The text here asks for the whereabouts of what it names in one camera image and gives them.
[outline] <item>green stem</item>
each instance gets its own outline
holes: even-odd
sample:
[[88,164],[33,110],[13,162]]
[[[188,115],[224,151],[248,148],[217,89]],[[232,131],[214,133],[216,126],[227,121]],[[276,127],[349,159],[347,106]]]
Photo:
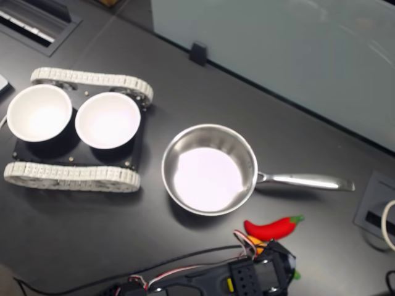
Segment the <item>green stem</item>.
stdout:
[[301,278],[301,274],[298,273],[298,271],[295,269],[294,279],[300,279],[300,278]]
[[294,223],[294,224],[298,224],[300,221],[303,221],[303,220],[304,220],[303,215],[289,217],[289,222]]

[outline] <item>stainless steel saucepan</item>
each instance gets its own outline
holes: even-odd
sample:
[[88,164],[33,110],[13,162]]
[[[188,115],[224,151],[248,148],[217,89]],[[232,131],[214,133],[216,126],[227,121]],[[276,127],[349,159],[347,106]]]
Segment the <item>stainless steel saucepan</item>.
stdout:
[[268,175],[258,171],[247,141],[220,125],[197,125],[178,134],[162,159],[166,190],[181,207],[205,216],[236,210],[260,183],[353,191],[352,181],[323,175]]

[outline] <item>white track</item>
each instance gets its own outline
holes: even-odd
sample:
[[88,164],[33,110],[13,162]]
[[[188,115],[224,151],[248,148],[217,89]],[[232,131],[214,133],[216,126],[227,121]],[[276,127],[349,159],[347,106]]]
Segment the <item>white track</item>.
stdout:
[[[152,103],[154,95],[145,81],[125,75],[38,68],[30,80],[33,84],[51,83],[71,89],[77,89],[77,84],[109,86],[114,91],[136,96],[145,107]],[[135,192],[140,187],[139,174],[116,166],[60,166],[14,162],[6,166],[4,179],[19,186],[38,189]]]

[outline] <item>black desk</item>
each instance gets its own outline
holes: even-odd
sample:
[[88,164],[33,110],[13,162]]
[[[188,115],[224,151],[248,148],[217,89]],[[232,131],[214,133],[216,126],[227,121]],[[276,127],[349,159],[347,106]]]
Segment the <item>black desk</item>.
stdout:
[[[0,71],[16,91],[27,87],[33,69],[42,66],[123,73],[149,82],[155,96],[139,169],[142,189],[137,194],[38,191],[0,180],[0,262],[34,286],[58,291],[193,250],[234,244],[231,232],[242,229],[247,218],[264,224],[302,213],[306,220],[281,241],[297,256],[302,274],[290,295],[386,290],[384,275],[394,268],[394,254],[369,247],[352,220],[373,170],[395,178],[393,158],[215,68],[191,63],[184,52],[89,2],[72,1],[70,9],[84,21],[51,58],[0,35]],[[15,93],[1,99],[0,116]],[[193,220],[166,194],[160,161],[171,139],[198,123],[241,133],[262,171],[352,178],[357,190],[255,192],[229,215]],[[0,168],[11,161],[14,144],[8,128],[2,129]]]

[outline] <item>red chili pepper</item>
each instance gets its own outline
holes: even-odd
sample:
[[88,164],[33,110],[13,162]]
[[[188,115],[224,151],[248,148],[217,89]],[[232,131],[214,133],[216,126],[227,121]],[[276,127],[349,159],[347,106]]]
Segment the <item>red chili pepper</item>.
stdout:
[[296,225],[304,219],[303,216],[293,216],[282,218],[267,225],[254,225],[250,221],[244,221],[244,228],[250,236],[254,236],[261,241],[268,242],[271,239],[282,239],[291,234]]

